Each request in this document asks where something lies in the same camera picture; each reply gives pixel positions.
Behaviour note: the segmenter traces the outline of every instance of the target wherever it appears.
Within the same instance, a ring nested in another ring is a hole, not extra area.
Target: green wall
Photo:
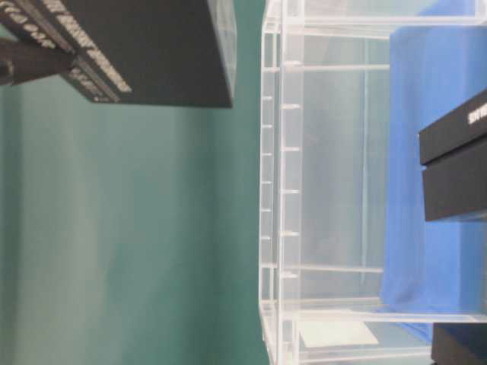
[[[263,0],[236,0],[233,110],[2,89],[0,363],[265,364],[257,315]]]

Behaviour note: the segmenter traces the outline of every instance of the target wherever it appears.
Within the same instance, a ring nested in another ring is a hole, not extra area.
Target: blue cloth
[[[424,14],[470,14],[442,1]],[[390,38],[390,147],[381,299],[403,313],[472,313],[485,225],[425,223],[418,132],[487,88],[487,28],[404,27]],[[404,325],[426,341],[431,325]]]

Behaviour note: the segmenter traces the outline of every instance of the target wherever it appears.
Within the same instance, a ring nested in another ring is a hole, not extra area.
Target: white card
[[[379,344],[370,329],[357,321],[302,321],[300,332],[307,348]]]

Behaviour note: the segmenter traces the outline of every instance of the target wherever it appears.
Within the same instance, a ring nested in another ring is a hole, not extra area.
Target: clear acrylic box
[[[485,22],[484,0],[468,15],[421,15],[437,2],[267,0],[259,313],[270,363],[430,364],[431,343],[399,324],[487,322],[485,307],[401,313],[380,298],[390,34]]]

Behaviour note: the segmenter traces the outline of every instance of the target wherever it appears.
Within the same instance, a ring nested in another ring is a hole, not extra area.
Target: black box
[[[96,103],[230,107],[233,0],[1,0],[19,40],[76,55],[62,77]]]
[[[435,323],[431,358],[438,365],[487,364],[487,324]]]
[[[487,213],[487,90],[419,133],[426,221]]]

